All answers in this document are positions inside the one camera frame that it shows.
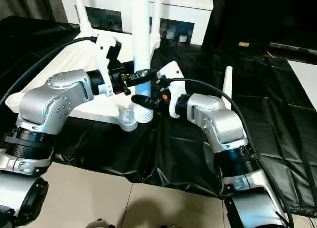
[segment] white cabinet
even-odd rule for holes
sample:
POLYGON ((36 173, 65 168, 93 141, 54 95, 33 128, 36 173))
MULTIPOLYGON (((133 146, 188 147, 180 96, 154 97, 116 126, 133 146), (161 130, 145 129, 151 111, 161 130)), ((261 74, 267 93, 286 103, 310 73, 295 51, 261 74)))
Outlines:
MULTIPOLYGON (((79 23, 75 0, 62 0, 62 3, 68 21, 79 23)), ((86 7, 120 12, 122 31, 131 33, 130 0, 83 0, 83 3, 86 7)), ((149 8, 152 16, 153 0, 150 0, 149 8)), ((161 19, 193 23, 191 43, 201 45, 212 9, 212 0, 163 0, 161 19)))

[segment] black plastic sheet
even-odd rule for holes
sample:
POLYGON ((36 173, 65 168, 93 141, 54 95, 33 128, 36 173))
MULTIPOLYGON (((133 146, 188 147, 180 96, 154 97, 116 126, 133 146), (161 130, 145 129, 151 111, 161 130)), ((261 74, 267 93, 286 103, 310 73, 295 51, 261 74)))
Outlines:
MULTIPOLYGON (((6 20, 8 33, 10 21, 16 26, 21 19, 6 20)), ((34 26, 59 29, 56 28, 58 24, 43 27, 41 21, 34 26)), ((74 27, 59 34, 63 35, 62 39, 70 40, 77 32, 74 27)), ((16 32, 14 38, 22 33, 16 32)), ((61 43, 60 37, 53 40, 55 34, 52 31, 46 37, 42 36, 42 48, 61 43)), ((3 39, 14 43, 9 35, 3 39)), ((19 44, 23 44, 24 38, 19 39, 19 44)), ((15 43, 12 49, 18 49, 18 44, 15 43)), ((0 75, 1 82, 14 81, 18 77, 16 73, 27 68, 19 64, 15 67, 15 55, 21 58, 30 53, 34 50, 7 53, 11 64, 7 62, 2 70, 6 73, 0 75)), ((197 46, 162 41, 151 67, 158 69, 172 60, 178 62, 185 77, 204 80, 218 88, 222 88, 225 67, 233 66, 233 100, 247 121, 263 162, 282 189, 292 212, 317 217, 317 114, 289 64, 280 59, 248 59, 216 51, 202 52, 197 46)), ((188 92, 213 94, 189 84, 186 89, 188 92)), ((15 115, 4 108, 1 111, 12 119, 10 125, 1 126, 1 132, 10 131, 15 115)), ((149 124, 139 125, 130 133, 117 125, 69 118, 58 135, 54 160, 124 176, 131 182, 218 196, 219 178, 206 141, 205 134, 195 125, 160 114, 156 114, 149 124)))

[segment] white stand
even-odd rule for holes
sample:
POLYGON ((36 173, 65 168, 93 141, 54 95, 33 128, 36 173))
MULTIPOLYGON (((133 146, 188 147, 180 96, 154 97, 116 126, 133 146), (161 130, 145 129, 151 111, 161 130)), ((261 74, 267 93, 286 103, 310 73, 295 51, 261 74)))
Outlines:
MULTIPOLYGON (((122 44, 118 60, 120 62, 133 60, 132 35, 92 29, 82 0, 76 0, 76 6, 81 28, 81 33, 76 38, 97 35, 109 38, 115 37, 122 44)), ((21 92, 10 95, 6 100, 7 106, 13 112, 18 113, 19 103, 22 99, 21 96, 33 88, 42 86, 51 75, 77 69, 84 69, 85 71, 96 70, 95 56, 93 56, 94 47, 95 44, 89 41, 67 46, 21 92)), ((134 107, 134 104, 131 102, 131 96, 135 94, 135 89, 131 87, 130 90, 131 95, 129 96, 125 96, 122 93, 112 97, 106 97, 104 94, 97 95, 94 100, 74 108, 70 116, 118 124, 123 130, 131 131, 137 125, 135 127, 131 125, 126 127, 123 124, 126 119, 125 117, 131 117, 129 113, 125 112, 133 110, 134 107)))

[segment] white vertical post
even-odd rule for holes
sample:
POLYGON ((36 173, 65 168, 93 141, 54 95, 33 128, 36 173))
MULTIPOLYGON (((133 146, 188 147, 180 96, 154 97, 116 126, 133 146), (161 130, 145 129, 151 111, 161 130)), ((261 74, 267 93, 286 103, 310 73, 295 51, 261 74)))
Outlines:
POLYGON ((80 23, 80 32, 84 33, 84 35, 90 35, 92 34, 92 27, 88 20, 87 12, 85 9, 85 6, 83 4, 82 0, 75 0, 76 2, 76 8, 78 12, 79 17, 79 23, 80 23))
MULTIPOLYGON (((149 0, 131 0, 132 7, 132 41, 134 72, 150 68, 150 18, 149 0)), ((137 94, 151 96, 151 84, 146 82, 135 87, 137 94)), ((148 123, 153 118, 153 111, 135 105, 135 120, 148 123)))
POLYGON ((153 17, 152 17, 152 27, 151 27, 151 40, 158 40, 160 41, 160 17, 162 11, 162 0, 154 0, 154 10, 153 10, 153 17))
MULTIPOLYGON (((228 95, 230 98, 232 97, 232 66, 227 66, 226 71, 224 73, 224 81, 222 91, 228 95)), ((224 105, 227 109, 231 109, 231 103, 225 98, 221 97, 224 105)))
POLYGON ((162 13, 162 0, 154 0, 154 11, 152 17, 152 28, 150 34, 150 57, 152 59, 154 50, 160 46, 160 17, 162 13))

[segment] beige floor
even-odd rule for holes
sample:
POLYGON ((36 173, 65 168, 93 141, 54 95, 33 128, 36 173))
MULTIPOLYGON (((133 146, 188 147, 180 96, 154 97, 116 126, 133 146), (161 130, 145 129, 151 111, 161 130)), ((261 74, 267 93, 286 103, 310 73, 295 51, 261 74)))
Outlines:
MULTIPOLYGON (((170 188, 132 184, 125 178, 53 163, 50 188, 38 219, 27 228, 84 228, 99 218, 116 228, 230 228, 222 201, 170 188)), ((294 216, 295 227, 309 228, 294 216)))

